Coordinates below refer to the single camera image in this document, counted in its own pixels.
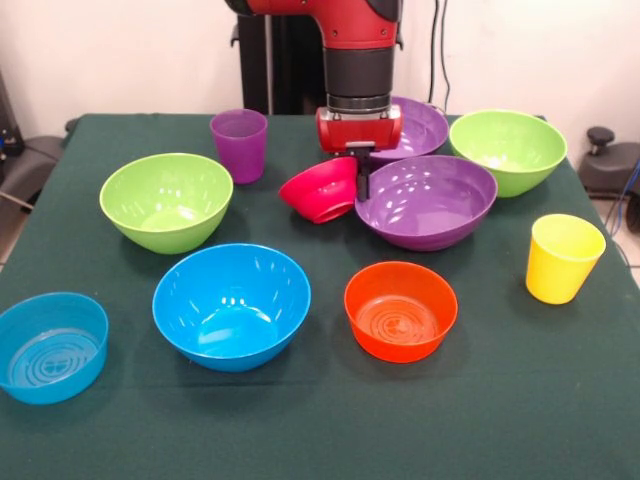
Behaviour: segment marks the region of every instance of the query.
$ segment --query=red bowl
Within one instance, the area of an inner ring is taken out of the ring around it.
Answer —
[[[280,188],[280,198],[313,223],[325,223],[351,210],[356,199],[358,162],[338,157],[319,163]]]
[[[356,341],[392,363],[431,355],[458,316],[453,288],[433,270],[408,262],[380,262],[356,273],[344,294]]]

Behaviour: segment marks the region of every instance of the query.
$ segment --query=table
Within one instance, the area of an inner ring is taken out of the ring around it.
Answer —
[[[536,189],[498,200],[462,243],[412,253],[354,212],[323,226],[292,213],[278,187],[324,155],[312,117],[271,118],[265,176],[236,188],[206,245],[283,250],[309,275],[311,310],[290,347],[261,369],[233,375],[189,364],[151,314],[156,283],[184,255],[125,239],[102,215],[98,192],[140,156],[215,158],[208,120],[79,121],[0,274],[0,307],[48,291],[90,295],[110,317],[109,356],[97,382],[62,404],[0,396],[5,478],[640,478],[640,295],[613,243],[568,305],[539,303],[524,287],[537,217],[565,212],[602,227],[567,161]],[[349,278],[389,259],[434,269],[458,295],[456,326],[413,365],[369,357],[343,310]]]

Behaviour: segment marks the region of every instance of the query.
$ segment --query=light blue bowl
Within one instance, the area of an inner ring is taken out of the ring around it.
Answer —
[[[160,333],[212,370],[244,372],[291,342],[311,304],[309,280],[287,255],[252,244],[219,245],[169,270],[153,297]]]
[[[0,316],[0,386],[32,405],[67,400],[85,390],[107,357],[104,309],[77,293],[47,293]]]

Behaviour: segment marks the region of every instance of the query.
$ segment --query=orange bowl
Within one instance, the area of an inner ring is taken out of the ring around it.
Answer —
[[[344,305],[360,346],[393,363],[429,356],[458,315],[458,301],[447,281],[408,262],[381,262],[360,270],[347,285]]]

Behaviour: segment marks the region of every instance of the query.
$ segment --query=bowl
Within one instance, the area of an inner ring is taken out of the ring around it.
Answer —
[[[402,137],[394,149],[371,154],[373,166],[381,166],[404,158],[419,157],[435,152],[447,141],[449,123],[431,105],[404,97],[392,97],[404,116]]]
[[[24,300],[0,316],[0,386],[32,405],[62,402],[88,388],[107,357],[104,309],[78,293]]]
[[[226,244],[171,268],[153,296],[153,317],[166,340],[193,362],[244,372],[293,340],[310,303],[307,276],[287,255]]]
[[[381,262],[349,281],[344,305],[356,341],[369,354],[411,363],[432,354],[453,327],[458,301],[451,286],[428,268]]]
[[[233,193],[229,172],[200,155],[165,153],[133,161],[100,190],[100,207],[127,238],[152,252],[202,245],[220,225]]]
[[[326,223],[353,208],[358,161],[338,157],[314,165],[280,188],[280,198],[313,223]]]
[[[567,142],[549,123],[508,110],[464,115],[451,126],[454,152],[488,168],[498,197],[515,197],[542,183],[567,156]]]
[[[486,217],[497,191],[491,173],[463,158],[407,158],[371,174],[370,198],[356,202],[356,212],[393,245],[435,251],[471,234]]]

